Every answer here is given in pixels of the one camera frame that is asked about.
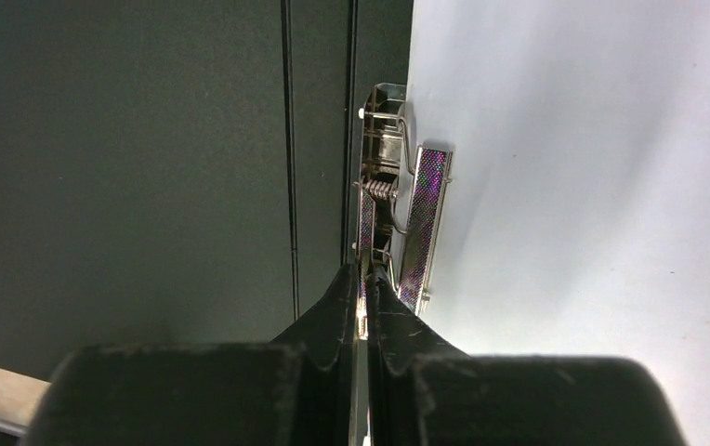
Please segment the teal folder black inside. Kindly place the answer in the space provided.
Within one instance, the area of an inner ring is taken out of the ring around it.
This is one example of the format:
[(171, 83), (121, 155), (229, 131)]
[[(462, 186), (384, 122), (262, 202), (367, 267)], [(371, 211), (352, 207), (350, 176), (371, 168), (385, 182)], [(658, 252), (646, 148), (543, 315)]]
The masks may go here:
[(0, 368), (271, 339), (354, 229), (409, 1), (0, 1)]

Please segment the metal folder clip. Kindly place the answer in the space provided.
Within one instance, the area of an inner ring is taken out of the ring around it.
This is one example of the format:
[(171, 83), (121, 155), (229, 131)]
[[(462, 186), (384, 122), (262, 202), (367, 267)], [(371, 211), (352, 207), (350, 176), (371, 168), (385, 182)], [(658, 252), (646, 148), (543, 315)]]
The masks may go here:
[(361, 274), (358, 337), (368, 336), (365, 277), (380, 265), (397, 298), (415, 314), (430, 299), (435, 245), (453, 153), (411, 146), (405, 85), (375, 85), (358, 111), (362, 122), (357, 179), (356, 262)]

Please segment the white paper sheet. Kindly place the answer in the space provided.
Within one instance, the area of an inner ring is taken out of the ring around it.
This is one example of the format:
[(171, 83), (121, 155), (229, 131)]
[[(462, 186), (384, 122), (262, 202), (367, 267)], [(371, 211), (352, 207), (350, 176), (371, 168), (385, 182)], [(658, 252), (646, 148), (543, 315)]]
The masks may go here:
[(418, 1), (407, 86), (453, 152), (423, 319), (638, 361), (710, 445), (710, 1)]

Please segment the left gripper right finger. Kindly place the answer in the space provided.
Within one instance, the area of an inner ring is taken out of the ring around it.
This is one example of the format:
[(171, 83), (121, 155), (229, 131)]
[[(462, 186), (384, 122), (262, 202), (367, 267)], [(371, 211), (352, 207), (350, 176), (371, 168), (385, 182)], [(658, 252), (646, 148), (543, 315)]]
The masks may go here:
[(613, 357), (471, 356), (365, 283), (375, 445), (681, 445), (664, 393)]

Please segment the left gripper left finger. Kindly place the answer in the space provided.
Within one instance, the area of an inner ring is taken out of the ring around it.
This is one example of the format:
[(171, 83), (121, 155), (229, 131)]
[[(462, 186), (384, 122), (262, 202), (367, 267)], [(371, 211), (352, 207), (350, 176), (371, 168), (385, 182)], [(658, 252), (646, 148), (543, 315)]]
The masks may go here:
[(350, 445), (359, 270), (267, 343), (83, 348), (58, 368), (26, 445)]

